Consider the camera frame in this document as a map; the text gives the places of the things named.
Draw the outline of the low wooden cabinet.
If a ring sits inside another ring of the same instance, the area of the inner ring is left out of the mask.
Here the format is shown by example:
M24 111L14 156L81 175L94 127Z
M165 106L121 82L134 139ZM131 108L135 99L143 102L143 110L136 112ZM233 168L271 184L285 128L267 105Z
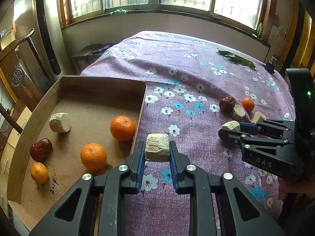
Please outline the low wooden cabinet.
M24 129L32 112L18 100L11 109L10 116ZM1 126L1 207L8 215L7 204L7 180L13 157L20 134L5 120Z

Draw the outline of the purple floral tablecloth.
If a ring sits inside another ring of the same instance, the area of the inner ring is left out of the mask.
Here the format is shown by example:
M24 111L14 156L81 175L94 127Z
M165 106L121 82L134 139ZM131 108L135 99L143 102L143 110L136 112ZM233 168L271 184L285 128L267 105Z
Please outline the purple floral tablecloth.
M255 112L266 118L294 120L294 102L279 73L268 73L260 61L255 68L229 63L220 55L223 49L199 38L142 31L108 49L82 75L145 82L137 139L168 134L193 164L215 175L232 173L278 218L283 208L278 178L243 162L238 146L220 140L218 132L230 117L219 103L226 96L237 102L251 98Z

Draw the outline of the tall silver air conditioner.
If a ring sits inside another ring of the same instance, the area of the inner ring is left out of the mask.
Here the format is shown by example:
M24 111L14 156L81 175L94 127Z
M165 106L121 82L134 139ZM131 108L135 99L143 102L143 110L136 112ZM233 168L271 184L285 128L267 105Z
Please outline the tall silver air conditioner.
M33 0L33 8L42 45L40 56L49 78L56 81L72 75L73 67L61 31L58 0Z

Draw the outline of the green bottle on sill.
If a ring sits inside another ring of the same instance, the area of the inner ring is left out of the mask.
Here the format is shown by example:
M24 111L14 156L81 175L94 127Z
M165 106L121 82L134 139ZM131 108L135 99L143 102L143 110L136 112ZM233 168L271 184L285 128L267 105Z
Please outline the green bottle on sill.
M258 38L260 38L261 31L262 31L262 23L260 22L258 27L257 27L257 32L256 32L256 36Z

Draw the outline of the dark red date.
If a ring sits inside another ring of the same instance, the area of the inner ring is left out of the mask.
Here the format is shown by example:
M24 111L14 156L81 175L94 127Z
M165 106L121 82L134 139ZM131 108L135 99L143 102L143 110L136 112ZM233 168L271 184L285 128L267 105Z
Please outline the dark red date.
M230 113L235 107L236 100L232 96L226 96L219 102L220 110L224 113Z

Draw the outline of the green cloth on sill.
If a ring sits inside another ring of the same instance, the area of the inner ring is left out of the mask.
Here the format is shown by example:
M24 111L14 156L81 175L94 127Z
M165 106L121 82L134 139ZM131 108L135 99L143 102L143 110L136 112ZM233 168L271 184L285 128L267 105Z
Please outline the green cloth on sill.
M113 12L110 12L110 16L117 15L117 14L128 14L128 12L129 12L128 10L119 8L119 9L116 9L115 11L113 11Z

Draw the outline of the small black object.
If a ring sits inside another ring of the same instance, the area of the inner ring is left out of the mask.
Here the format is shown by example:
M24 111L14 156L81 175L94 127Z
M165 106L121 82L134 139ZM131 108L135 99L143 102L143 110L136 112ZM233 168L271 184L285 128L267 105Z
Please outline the small black object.
M265 70L270 74L274 74L275 73L275 67L277 65L277 61L278 61L277 58L274 56L272 58L270 58L270 60L268 60L264 66Z

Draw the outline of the small orange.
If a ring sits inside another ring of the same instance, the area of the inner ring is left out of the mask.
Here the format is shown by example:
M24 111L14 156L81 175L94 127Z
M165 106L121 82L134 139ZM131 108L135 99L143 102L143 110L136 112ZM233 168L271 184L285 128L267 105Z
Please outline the small orange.
M245 111L247 111L248 113L252 112L253 109L255 108L254 101L251 98L248 98L248 97L242 99L241 105L243 106Z

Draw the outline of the wooden chair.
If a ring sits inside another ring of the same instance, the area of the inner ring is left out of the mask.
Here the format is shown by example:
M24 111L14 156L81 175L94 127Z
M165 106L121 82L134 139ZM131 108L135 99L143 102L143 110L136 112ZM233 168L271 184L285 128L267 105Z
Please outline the wooden chair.
M22 101L31 112L35 110L43 95L23 69L16 55L16 49L19 45L25 41L28 43L50 86L54 84L54 81L49 78L43 61L32 42L31 36L34 32L35 29L32 28L25 36L13 40L1 50L1 80L14 102Z

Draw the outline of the green leafy vegetable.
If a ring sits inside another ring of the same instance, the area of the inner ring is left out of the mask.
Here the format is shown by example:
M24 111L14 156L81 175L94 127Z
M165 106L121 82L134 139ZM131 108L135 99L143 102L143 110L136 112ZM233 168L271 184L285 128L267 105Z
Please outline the green leafy vegetable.
M251 67L253 69L256 68L255 63L253 63L251 60L248 60L232 52L218 50L218 53L229 63L243 65L243 66Z

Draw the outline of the dark wooden stool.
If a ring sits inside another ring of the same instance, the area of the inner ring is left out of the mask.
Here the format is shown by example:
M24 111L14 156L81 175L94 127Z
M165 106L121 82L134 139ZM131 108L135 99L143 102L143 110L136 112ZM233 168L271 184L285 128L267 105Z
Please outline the dark wooden stool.
M91 44L84 47L71 57L71 62L78 75L86 69L86 67L101 57L102 53L93 54L93 51L98 50L101 47L101 44Z
M115 43L102 44L93 51L91 51L89 55L102 55L104 52L106 52L109 48L111 48L114 45Z

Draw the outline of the cardboard box tray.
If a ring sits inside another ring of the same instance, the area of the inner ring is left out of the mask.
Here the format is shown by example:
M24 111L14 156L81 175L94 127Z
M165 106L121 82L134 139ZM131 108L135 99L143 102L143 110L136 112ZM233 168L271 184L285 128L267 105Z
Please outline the cardboard box tray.
M80 159L85 145L97 143L106 150L107 162L101 173L124 163L136 143L115 140L110 123L119 115L138 123L145 94L144 82L92 76L63 76L47 91L19 137L8 173L7 202L27 229L32 230L88 171ZM70 131L55 133L50 129L54 113L69 114ZM38 185L30 173L34 161L29 148L43 138L52 142L53 150L44 161L49 180Z

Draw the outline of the large white sugarcane chunk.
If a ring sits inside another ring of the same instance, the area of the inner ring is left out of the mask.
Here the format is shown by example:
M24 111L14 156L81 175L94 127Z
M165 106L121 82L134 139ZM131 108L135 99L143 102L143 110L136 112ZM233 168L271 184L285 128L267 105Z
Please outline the large white sugarcane chunk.
M55 133L67 133L71 129L70 116L67 113L54 113L49 120L49 127Z

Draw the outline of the round white chunk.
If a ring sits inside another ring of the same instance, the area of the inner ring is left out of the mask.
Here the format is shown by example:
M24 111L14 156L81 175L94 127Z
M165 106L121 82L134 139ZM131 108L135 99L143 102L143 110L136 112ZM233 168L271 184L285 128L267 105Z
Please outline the round white chunk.
M243 118L246 116L246 111L245 109L241 106L241 105L235 105L232 109L232 112L231 112L231 117L234 119L234 120L243 120Z

